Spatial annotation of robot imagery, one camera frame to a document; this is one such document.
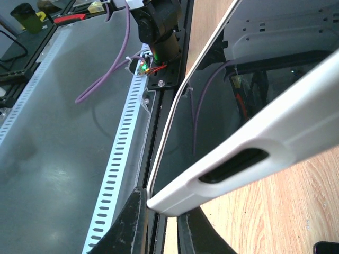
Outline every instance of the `glass panel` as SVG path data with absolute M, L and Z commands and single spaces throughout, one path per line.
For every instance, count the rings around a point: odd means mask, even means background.
M 112 197 L 119 194 L 122 175 L 117 209 L 133 190 L 150 117 L 139 107 L 141 86 L 147 82 L 121 68 L 88 100 L 74 103 L 107 72 L 123 42 L 126 28 L 117 24 L 126 23 L 125 10 L 114 12 L 109 22 L 105 18 L 101 15 L 60 28 L 60 36 L 65 37 L 56 39 L 59 48 L 52 46 L 50 52 L 54 53 L 35 72 L 12 109 L 13 115 L 2 126 L 0 119 L 0 217 L 6 218 L 0 243 L 4 253 L 24 253 L 28 248 L 33 253 L 80 253 L 101 186 L 113 187 L 99 199 L 103 209 L 95 214 L 101 214 L 101 219 L 91 244 L 98 241 L 101 227 L 110 227 L 115 208 Z M 137 25 L 134 21 L 131 25 L 124 56 L 132 56 L 142 47 Z M 138 109 L 133 130 L 129 127 L 133 112 L 123 112 L 127 98 L 130 110 Z M 151 94 L 149 110 L 153 100 Z M 126 129 L 117 132 L 122 114 Z M 124 132 L 132 135 L 131 149 L 118 147 L 123 149 L 114 154 L 113 163 L 119 164 L 128 154 L 128 170 L 116 171 L 112 165 L 109 183 L 102 183 L 115 136 L 124 140 Z
M 193 72 L 174 115 L 154 193 L 338 47 L 339 27 L 328 18 L 338 5 L 308 0 L 292 14 L 289 0 L 266 4 L 241 1 Z

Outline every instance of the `wooden surface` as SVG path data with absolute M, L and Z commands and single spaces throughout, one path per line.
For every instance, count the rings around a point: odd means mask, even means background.
M 231 0 L 194 1 L 188 69 Z M 339 242 L 339 148 L 228 193 L 202 206 L 238 253 L 312 253 Z M 168 219 L 164 254 L 177 253 L 176 218 Z

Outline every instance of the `black bracket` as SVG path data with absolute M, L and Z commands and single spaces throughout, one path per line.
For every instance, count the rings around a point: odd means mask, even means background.
M 184 42 L 186 39 L 185 29 L 181 29 L 175 33 L 176 40 L 179 43 L 181 49 L 184 48 Z M 169 62 L 167 67 L 154 72 L 148 80 L 148 90 L 162 90 L 162 89 L 173 89 L 179 85 L 179 73 L 180 67 L 185 58 L 181 57 L 177 61 Z
M 14 85 L 20 83 L 28 83 L 33 76 L 33 73 L 29 69 L 23 69 L 19 71 L 7 72 L 0 74 L 0 87 L 5 85 Z
M 0 97 L 0 108 L 4 107 L 12 108 L 15 102 L 16 100 L 10 96 L 2 96 Z
M 89 253 L 145 253 L 147 225 L 146 190 L 137 187 L 129 196 L 112 227 Z
M 177 218 L 179 254 L 236 254 L 200 207 Z

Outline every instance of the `purple wire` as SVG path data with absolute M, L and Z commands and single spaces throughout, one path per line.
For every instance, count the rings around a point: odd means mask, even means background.
M 129 40 L 129 35 L 131 31 L 131 19 L 129 14 L 129 6 L 127 2 L 125 2 L 125 9 L 126 9 L 126 33 L 125 38 L 123 40 L 122 47 L 120 49 L 120 52 L 115 59 L 114 63 L 112 64 L 111 68 L 108 70 L 108 72 L 100 77 L 98 80 L 96 80 L 93 84 L 91 84 L 83 93 L 79 95 L 79 97 L 75 100 L 75 103 L 81 103 L 84 100 L 86 100 L 92 93 L 94 93 L 107 79 L 108 77 L 117 70 L 117 66 L 119 65 L 118 62 L 120 61 Z
M 110 20 L 111 11 L 110 11 L 110 8 L 109 8 L 107 3 L 105 3 L 105 6 L 106 6 L 106 12 L 107 12 L 107 16 L 106 16 L 105 22 L 108 22 Z
M 205 94 L 207 92 L 208 87 L 212 83 L 213 79 L 217 76 L 219 72 L 221 72 L 226 66 L 231 65 L 232 61 L 227 61 L 226 63 L 223 63 L 218 69 L 213 72 L 213 74 L 210 76 L 210 78 L 207 80 L 201 95 L 200 99 L 198 101 L 198 106 L 197 106 L 197 111 L 195 112 L 195 117 L 194 117 L 194 124 L 193 124 L 193 155 L 195 155 L 195 146 L 197 144 L 197 128 L 198 128 L 198 118 L 199 118 L 199 113 L 201 110 L 201 105 L 203 102 L 203 99 L 205 97 Z
M 188 81 L 187 87 L 192 88 L 191 80 Z M 190 101 L 191 101 L 192 126 L 194 126 L 194 102 L 193 102 L 193 91 L 192 91 L 192 89 L 189 89 L 189 94 L 190 94 Z

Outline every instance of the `purple cable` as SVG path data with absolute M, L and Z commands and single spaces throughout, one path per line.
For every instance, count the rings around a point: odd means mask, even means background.
M 107 12 L 107 16 L 106 16 L 105 22 L 108 22 L 110 20 L 111 11 L 110 11 L 110 8 L 109 8 L 107 3 L 105 3 L 105 6 L 106 6 L 106 12 Z
M 188 81 L 187 87 L 189 89 L 189 94 L 190 94 L 192 126 L 194 126 L 194 102 L 193 102 L 193 91 L 192 91 L 192 86 L 191 86 L 191 80 Z
M 195 155 L 195 146 L 197 143 L 197 128 L 198 128 L 198 118 L 199 118 L 199 113 L 201 110 L 201 105 L 203 102 L 203 99 L 205 97 L 205 94 L 207 92 L 208 87 L 210 86 L 210 84 L 212 83 L 213 79 L 217 76 L 217 74 L 219 72 L 221 72 L 226 66 L 231 65 L 233 61 L 227 61 L 226 63 L 223 63 L 218 69 L 215 70 L 215 72 L 213 72 L 213 74 L 210 76 L 210 78 L 207 80 L 201 95 L 200 95 L 200 99 L 198 101 L 198 106 L 197 106 L 197 111 L 195 113 L 195 117 L 194 117 L 194 124 L 193 124 L 193 155 Z
M 107 71 L 105 75 L 100 77 L 97 81 L 95 81 L 93 84 L 91 84 L 85 91 L 83 91 L 82 94 L 79 95 L 79 97 L 75 100 L 75 103 L 81 103 L 84 100 L 86 100 L 92 93 L 94 93 L 107 79 L 108 77 L 117 70 L 117 66 L 120 66 L 118 62 L 120 61 L 129 40 L 129 35 L 131 31 L 131 19 L 129 14 L 129 6 L 127 2 L 125 2 L 125 9 L 126 9 L 126 33 L 125 38 L 123 40 L 122 47 L 120 49 L 120 52 L 115 59 L 114 63 L 112 64 L 111 68 Z

